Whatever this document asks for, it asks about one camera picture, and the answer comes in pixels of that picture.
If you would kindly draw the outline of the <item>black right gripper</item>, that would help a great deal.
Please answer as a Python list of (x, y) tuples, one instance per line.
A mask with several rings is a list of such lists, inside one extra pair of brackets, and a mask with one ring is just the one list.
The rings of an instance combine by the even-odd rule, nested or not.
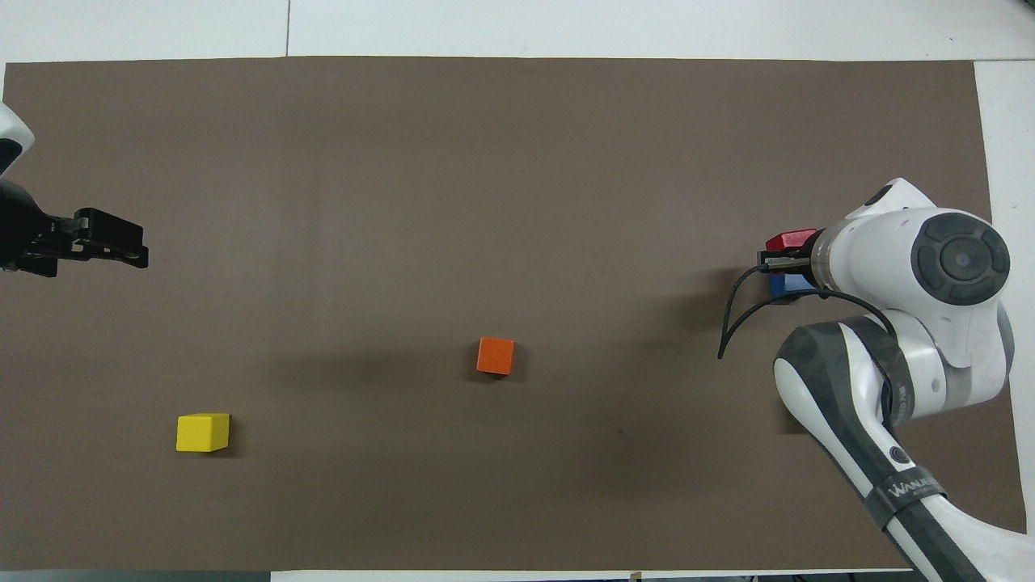
[(56, 277), (58, 261), (70, 252), (70, 219), (45, 213), (25, 188), (2, 182), (2, 270)]

